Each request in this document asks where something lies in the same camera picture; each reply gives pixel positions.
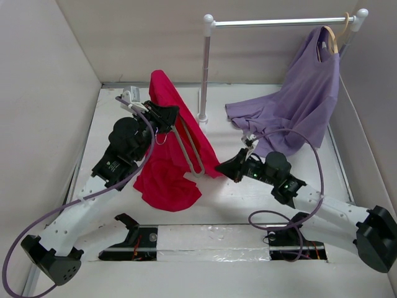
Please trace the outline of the red t-shirt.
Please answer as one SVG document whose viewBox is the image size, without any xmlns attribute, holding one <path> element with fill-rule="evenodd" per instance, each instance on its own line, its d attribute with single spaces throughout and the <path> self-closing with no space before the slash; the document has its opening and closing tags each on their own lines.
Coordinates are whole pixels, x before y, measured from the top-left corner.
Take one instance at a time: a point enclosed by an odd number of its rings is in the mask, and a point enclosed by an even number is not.
<svg viewBox="0 0 397 298">
<path fill-rule="evenodd" d="M 194 148 L 203 163 L 205 175 L 211 178 L 221 176 L 215 170 L 220 162 L 208 138 L 202 132 L 194 116 L 186 106 L 177 89 L 164 71 L 155 70 L 149 84 L 151 101 L 159 106 L 178 106 L 179 117 L 176 129 L 194 170 L 201 167 L 194 154 Z M 133 187 L 142 193 L 142 199 L 155 209 L 178 212 L 191 207 L 202 193 L 195 182 L 184 177 L 190 171 L 174 133 L 159 136 L 162 145 L 156 144 L 149 161 L 143 167 Z"/>
</svg>

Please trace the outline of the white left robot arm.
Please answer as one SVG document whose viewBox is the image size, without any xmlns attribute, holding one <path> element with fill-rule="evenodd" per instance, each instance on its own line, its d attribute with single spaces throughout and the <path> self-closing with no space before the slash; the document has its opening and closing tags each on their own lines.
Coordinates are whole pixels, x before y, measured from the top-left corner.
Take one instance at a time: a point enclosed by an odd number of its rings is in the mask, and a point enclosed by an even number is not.
<svg viewBox="0 0 397 298">
<path fill-rule="evenodd" d="M 138 224 L 121 214 L 112 224 L 83 235 L 83 231 L 109 202 L 139 172 L 153 151 L 156 133 L 170 132 L 179 107 L 162 107 L 146 101 L 129 105 L 135 115 L 116 121 L 109 145 L 77 199 L 39 235 L 27 235 L 21 242 L 31 261 L 56 286 L 69 282 L 81 263 L 113 244 L 132 246 L 138 240 Z"/>
</svg>

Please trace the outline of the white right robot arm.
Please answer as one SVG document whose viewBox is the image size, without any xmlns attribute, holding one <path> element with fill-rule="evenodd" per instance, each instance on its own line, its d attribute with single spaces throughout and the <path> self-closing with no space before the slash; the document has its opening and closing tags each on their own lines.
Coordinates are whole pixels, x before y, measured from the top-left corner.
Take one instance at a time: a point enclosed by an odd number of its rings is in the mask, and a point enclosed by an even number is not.
<svg viewBox="0 0 397 298">
<path fill-rule="evenodd" d="M 271 185 L 271 195 L 295 210 L 284 227 L 269 228 L 276 237 L 294 244 L 321 242 L 357 255 L 368 267 L 388 273 L 396 262 L 396 222 L 388 210 L 352 205 L 319 191 L 291 174 L 284 154 L 269 153 L 264 161 L 248 149 L 216 166 L 216 171 L 238 183 L 249 177 Z"/>
</svg>

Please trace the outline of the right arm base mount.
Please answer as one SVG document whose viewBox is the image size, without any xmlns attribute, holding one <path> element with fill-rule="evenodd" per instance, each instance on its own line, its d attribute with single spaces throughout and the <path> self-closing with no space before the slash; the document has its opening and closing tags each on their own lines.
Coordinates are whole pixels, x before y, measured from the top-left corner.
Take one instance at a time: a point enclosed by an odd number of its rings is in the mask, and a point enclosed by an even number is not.
<svg viewBox="0 0 397 298">
<path fill-rule="evenodd" d="M 302 236 L 302 252 L 300 239 L 295 228 L 267 232 L 263 242 L 269 245 L 271 260 L 293 261 L 299 260 L 327 260 L 325 246 L 321 242 L 313 242 Z"/>
</svg>

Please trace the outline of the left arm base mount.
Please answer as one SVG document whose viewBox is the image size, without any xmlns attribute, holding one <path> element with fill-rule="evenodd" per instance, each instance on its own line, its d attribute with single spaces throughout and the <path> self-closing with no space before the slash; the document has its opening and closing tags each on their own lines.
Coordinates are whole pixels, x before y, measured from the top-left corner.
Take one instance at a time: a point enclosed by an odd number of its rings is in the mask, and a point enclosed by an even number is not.
<svg viewBox="0 0 397 298">
<path fill-rule="evenodd" d="M 157 225 L 140 225 L 127 214 L 119 214 L 115 220 L 128 230 L 125 240 L 114 244 L 99 254 L 101 261 L 156 261 Z"/>
</svg>

